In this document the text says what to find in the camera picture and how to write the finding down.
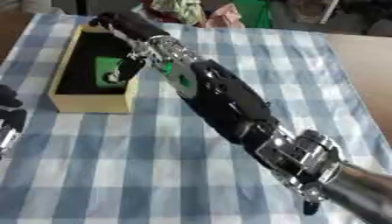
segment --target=robotic hand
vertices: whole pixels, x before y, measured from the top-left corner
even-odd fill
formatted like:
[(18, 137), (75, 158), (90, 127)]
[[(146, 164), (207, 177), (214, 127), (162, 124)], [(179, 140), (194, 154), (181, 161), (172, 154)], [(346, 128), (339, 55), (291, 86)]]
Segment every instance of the robotic hand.
[(283, 185), (302, 195), (305, 214), (316, 213), (319, 202), (329, 199), (368, 223), (392, 223), (391, 177), (342, 161), (341, 148), (317, 131), (293, 136), (246, 83), (136, 13), (104, 13), (90, 24), (129, 43), (130, 58), (145, 60), (161, 71), (211, 127), (229, 142), (242, 145)]
[(18, 140), (25, 126), (26, 111), (14, 109), (22, 106), (17, 93), (0, 85), (0, 159)]

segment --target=wooden box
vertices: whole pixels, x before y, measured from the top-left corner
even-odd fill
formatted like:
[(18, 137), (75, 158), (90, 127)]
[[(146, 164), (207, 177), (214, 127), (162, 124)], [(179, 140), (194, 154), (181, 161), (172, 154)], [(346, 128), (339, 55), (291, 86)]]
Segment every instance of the wooden box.
[(129, 50), (126, 43), (108, 31), (80, 25), (56, 69), (48, 93), (59, 112), (132, 112), (137, 76), (126, 87), (94, 86), (95, 57), (121, 57)]

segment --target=blue checkered tablecloth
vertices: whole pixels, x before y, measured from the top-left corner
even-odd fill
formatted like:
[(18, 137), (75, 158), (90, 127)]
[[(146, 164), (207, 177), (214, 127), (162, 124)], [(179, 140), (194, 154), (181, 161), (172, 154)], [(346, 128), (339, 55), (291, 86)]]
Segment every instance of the blue checkered tablecloth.
[[(327, 201), (302, 200), (197, 117), (156, 72), (140, 74), (133, 114), (60, 114), (46, 95), (84, 17), (37, 15), (1, 66), (28, 110), (17, 147), (0, 162), (0, 223), (358, 223)], [(322, 34), (163, 24), (268, 99), (298, 134), (333, 137), (345, 158), (391, 172), (382, 133)]]

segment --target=green component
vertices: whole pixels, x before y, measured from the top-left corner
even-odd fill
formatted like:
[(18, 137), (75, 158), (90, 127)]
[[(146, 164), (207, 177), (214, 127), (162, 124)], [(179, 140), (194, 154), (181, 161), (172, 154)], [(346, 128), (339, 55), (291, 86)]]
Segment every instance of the green component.
[(95, 85), (99, 88), (124, 88), (127, 83), (110, 83), (107, 82), (108, 76), (113, 74), (121, 59), (118, 58), (95, 58)]
[(164, 65), (164, 75), (167, 77), (172, 73), (172, 63), (167, 63)]
[(179, 81), (179, 83), (180, 83), (182, 86), (184, 86), (184, 87), (186, 87), (186, 88), (189, 88), (189, 87), (191, 86), (191, 82), (190, 82), (183, 74), (181, 74), (181, 75), (178, 77), (178, 81)]
[(270, 28), (269, 0), (233, 0), (241, 14), (241, 22), (248, 28)]

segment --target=table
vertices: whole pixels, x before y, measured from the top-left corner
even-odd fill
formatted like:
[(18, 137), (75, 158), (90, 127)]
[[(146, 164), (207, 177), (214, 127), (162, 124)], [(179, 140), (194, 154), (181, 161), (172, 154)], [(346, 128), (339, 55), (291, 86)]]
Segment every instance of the table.
[[(29, 114), (21, 141), (0, 163), (1, 223), (354, 221), (329, 202), (304, 217), (299, 198), (207, 127), (155, 70), (139, 76), (134, 114), (56, 113), (46, 84), (73, 28), (85, 22), (34, 17), (0, 68)], [(323, 34), (162, 26), (235, 71), (289, 130), (320, 130), (357, 165), (391, 170), (390, 147)]]
[(32, 19), (32, 14), (21, 12), (0, 13), (0, 63), (5, 59), (8, 51), (14, 46), (19, 35)]
[[(31, 18), (31, 14), (20, 12), (0, 15), (3, 27), (0, 30), (0, 63)], [(392, 105), (389, 103), (392, 38), (327, 34), (327, 39), (369, 113), (392, 144)]]

